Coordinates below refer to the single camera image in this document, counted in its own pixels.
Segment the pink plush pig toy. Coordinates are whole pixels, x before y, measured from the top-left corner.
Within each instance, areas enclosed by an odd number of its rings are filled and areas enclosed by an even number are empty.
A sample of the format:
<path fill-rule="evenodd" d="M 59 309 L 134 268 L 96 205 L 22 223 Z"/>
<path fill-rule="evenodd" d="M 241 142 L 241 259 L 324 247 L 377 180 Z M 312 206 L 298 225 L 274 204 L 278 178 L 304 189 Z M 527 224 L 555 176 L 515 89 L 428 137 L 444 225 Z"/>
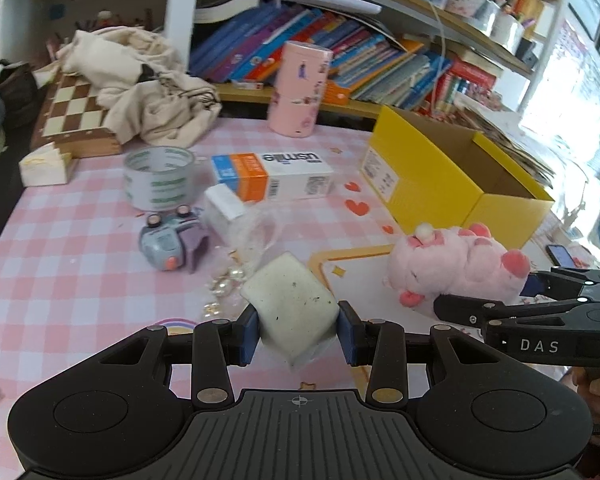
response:
<path fill-rule="evenodd" d="M 529 258 L 505 248 L 483 223 L 446 229 L 422 223 L 394 244 L 384 283 L 402 307 L 434 318 L 434 300 L 442 295 L 512 304 L 530 271 Z"/>

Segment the white sponge block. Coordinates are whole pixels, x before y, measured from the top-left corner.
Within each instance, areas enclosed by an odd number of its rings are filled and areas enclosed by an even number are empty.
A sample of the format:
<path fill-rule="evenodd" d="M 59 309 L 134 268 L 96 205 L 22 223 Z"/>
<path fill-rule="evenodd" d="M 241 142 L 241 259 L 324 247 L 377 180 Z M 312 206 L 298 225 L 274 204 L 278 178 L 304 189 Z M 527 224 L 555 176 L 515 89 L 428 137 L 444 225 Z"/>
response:
<path fill-rule="evenodd" d="M 336 335 L 337 300 L 294 255 L 284 252 L 242 285 L 257 311 L 262 342 L 289 367 L 302 367 Z"/>

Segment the grey purple toy car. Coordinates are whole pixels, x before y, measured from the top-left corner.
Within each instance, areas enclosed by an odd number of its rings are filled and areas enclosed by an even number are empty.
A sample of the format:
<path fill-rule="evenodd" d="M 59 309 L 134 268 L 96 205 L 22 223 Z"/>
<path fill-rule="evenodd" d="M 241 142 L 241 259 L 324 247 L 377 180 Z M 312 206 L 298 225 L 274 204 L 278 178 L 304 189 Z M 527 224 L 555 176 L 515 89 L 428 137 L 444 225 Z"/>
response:
<path fill-rule="evenodd" d="M 171 212 L 148 214 L 138 237 L 138 248 L 148 263 L 158 271 L 184 268 L 193 274 L 210 246 L 203 212 L 180 205 Z"/>

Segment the small white box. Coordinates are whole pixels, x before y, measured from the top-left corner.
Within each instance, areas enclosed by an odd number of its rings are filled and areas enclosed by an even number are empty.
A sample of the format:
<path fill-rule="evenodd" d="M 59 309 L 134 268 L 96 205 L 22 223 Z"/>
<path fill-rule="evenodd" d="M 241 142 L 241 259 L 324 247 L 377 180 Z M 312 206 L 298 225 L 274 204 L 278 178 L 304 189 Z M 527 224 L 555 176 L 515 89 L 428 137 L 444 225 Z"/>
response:
<path fill-rule="evenodd" d="M 224 183 L 210 186 L 204 191 L 204 222 L 224 244 L 230 244 L 236 222 L 246 212 L 242 200 Z"/>

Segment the clear packing tape roll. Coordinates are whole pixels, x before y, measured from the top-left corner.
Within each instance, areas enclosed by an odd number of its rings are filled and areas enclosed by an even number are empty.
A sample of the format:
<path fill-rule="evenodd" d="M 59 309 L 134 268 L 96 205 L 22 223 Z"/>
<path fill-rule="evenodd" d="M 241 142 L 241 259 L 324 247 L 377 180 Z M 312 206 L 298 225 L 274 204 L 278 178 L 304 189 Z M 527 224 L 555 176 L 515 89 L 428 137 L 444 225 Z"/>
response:
<path fill-rule="evenodd" d="M 140 148 L 123 159 L 123 187 L 141 211 L 166 211 L 193 203 L 196 157 L 185 148 Z"/>

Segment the smartphone on table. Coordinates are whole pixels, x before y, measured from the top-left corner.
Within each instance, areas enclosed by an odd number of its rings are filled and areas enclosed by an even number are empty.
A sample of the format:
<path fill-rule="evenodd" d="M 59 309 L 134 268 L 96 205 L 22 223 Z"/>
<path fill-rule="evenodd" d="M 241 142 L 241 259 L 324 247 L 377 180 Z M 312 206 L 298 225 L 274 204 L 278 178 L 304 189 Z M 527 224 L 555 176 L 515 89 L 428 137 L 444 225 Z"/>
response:
<path fill-rule="evenodd" d="M 575 269 L 577 267 L 576 262 L 571 257 L 568 249 L 565 246 L 558 244 L 547 244 L 545 251 L 548 258 L 552 260 L 554 266 L 560 266 L 561 268 Z"/>

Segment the yellow cardboard box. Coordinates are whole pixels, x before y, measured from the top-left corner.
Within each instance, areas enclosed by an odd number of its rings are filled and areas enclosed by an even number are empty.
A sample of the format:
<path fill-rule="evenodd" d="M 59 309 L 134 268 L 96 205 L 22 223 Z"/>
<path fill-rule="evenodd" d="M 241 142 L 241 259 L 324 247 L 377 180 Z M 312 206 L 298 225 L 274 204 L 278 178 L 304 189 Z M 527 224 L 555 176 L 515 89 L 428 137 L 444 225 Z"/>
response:
<path fill-rule="evenodd" d="M 521 248 L 552 209 L 543 185 L 483 133 L 385 106 L 361 174 L 403 232 L 485 224 Z"/>

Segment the stack of papers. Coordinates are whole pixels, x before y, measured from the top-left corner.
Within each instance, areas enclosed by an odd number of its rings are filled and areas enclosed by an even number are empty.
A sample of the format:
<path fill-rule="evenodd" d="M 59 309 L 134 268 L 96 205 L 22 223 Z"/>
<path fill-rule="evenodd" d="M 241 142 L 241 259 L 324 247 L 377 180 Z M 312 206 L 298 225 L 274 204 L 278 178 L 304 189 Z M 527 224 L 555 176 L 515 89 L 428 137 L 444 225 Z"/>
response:
<path fill-rule="evenodd" d="M 553 187 L 555 173 L 547 164 L 541 162 L 521 144 L 509 139 L 508 136 L 492 122 L 480 116 L 469 108 L 457 108 L 451 115 L 454 124 L 481 131 L 488 139 L 496 144 L 504 153 L 524 168 L 530 176 L 542 185 Z"/>

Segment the white orange usmile box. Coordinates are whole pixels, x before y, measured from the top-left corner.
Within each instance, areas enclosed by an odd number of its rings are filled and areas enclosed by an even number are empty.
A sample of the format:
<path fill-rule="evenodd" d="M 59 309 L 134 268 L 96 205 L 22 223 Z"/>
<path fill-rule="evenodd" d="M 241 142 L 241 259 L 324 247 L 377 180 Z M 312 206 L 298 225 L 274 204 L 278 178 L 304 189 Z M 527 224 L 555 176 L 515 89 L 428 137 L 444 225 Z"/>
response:
<path fill-rule="evenodd" d="M 324 197 L 335 171 L 315 152 L 214 155 L 211 170 L 243 202 Z"/>

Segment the white tissue pack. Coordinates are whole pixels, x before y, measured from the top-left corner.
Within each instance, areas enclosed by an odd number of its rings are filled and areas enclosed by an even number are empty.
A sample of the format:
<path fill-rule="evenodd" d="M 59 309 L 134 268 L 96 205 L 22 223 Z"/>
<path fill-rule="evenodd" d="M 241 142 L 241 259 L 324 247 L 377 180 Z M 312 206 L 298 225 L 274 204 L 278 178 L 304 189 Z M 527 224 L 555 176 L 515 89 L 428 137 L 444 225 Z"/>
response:
<path fill-rule="evenodd" d="M 20 178 L 26 188 L 67 184 L 77 163 L 70 153 L 62 152 L 50 142 L 20 160 Z"/>

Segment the beige cloth bag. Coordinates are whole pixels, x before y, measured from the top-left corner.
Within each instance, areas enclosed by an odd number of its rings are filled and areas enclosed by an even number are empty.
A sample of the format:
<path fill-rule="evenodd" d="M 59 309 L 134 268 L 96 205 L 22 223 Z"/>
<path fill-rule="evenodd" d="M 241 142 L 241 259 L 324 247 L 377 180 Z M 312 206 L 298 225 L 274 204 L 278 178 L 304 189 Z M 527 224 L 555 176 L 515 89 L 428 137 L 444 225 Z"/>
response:
<path fill-rule="evenodd" d="M 58 51 L 67 75 L 80 75 L 107 111 L 104 127 L 125 144 L 138 136 L 153 146 L 190 148 L 222 110 L 213 84 L 186 73 L 163 36 L 138 27 L 78 30 Z"/>

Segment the row of leaning books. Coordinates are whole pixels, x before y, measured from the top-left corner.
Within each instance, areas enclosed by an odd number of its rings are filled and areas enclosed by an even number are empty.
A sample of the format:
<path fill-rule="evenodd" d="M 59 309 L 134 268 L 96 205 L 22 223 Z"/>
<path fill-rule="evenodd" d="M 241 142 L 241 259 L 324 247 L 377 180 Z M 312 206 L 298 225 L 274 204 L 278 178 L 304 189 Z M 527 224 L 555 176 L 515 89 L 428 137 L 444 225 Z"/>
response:
<path fill-rule="evenodd" d="M 498 78 L 494 67 L 452 41 L 426 47 L 364 18 L 275 0 L 233 10 L 209 26 L 188 69 L 221 86 L 224 96 L 245 92 L 270 102 L 290 40 L 332 50 L 322 103 L 352 110 L 385 105 L 442 117 L 453 113 L 459 93 L 489 99 Z"/>

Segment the wooden chess board box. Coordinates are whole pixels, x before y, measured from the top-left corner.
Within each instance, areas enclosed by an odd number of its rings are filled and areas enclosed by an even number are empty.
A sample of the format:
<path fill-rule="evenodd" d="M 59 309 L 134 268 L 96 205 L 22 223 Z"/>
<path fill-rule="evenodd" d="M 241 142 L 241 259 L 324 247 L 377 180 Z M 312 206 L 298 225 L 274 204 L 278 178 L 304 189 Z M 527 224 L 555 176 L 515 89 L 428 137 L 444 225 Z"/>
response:
<path fill-rule="evenodd" d="M 86 79 L 57 72 L 33 129 L 30 150 L 53 143 L 73 158 L 120 154 L 121 144 L 104 126 L 108 110 L 96 98 L 97 91 Z"/>

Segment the pink cylindrical canister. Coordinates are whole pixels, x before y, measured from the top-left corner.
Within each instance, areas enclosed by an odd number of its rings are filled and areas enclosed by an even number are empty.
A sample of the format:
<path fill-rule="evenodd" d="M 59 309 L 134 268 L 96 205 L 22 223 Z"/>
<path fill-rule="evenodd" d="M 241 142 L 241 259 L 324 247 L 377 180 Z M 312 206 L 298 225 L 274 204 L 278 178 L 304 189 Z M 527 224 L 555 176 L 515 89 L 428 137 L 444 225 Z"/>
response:
<path fill-rule="evenodd" d="M 268 106 L 268 126 L 281 136 L 306 138 L 313 132 L 326 89 L 332 50 L 287 41 Z"/>

